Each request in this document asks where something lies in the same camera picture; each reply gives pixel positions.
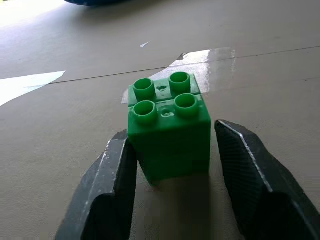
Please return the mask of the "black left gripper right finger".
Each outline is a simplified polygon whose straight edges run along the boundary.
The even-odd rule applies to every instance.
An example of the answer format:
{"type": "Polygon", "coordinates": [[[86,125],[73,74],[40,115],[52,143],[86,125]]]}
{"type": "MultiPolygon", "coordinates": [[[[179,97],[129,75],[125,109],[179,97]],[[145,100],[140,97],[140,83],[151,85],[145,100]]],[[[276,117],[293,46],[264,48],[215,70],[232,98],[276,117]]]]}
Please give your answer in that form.
{"type": "Polygon", "coordinates": [[[225,186],[247,240],[317,240],[320,214],[291,172],[246,127],[214,124],[225,186]]]}

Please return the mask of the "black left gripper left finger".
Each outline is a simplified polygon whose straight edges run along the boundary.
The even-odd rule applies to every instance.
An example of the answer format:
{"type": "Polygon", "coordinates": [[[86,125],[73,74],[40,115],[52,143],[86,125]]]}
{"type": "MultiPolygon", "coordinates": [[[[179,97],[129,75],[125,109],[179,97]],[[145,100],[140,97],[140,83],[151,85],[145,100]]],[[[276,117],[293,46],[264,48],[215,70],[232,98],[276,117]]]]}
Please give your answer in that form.
{"type": "Polygon", "coordinates": [[[55,239],[128,240],[137,184],[137,157],[127,130],[111,138],[73,194],[55,239]]]}

